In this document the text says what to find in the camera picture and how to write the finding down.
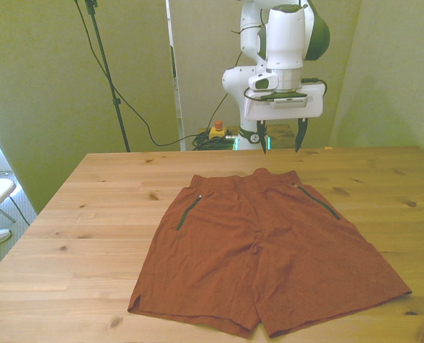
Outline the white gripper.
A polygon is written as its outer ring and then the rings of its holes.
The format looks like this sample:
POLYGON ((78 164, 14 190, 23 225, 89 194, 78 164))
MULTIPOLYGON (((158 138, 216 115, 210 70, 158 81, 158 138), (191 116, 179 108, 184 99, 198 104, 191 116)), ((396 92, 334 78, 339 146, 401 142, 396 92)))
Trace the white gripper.
POLYGON ((257 121, 257 135, 264 154, 267 152, 265 120, 298 119, 295 151, 298 152, 307 132, 307 118, 319 117, 323 109, 323 84, 308 84, 296 91, 244 92, 243 115, 257 121))

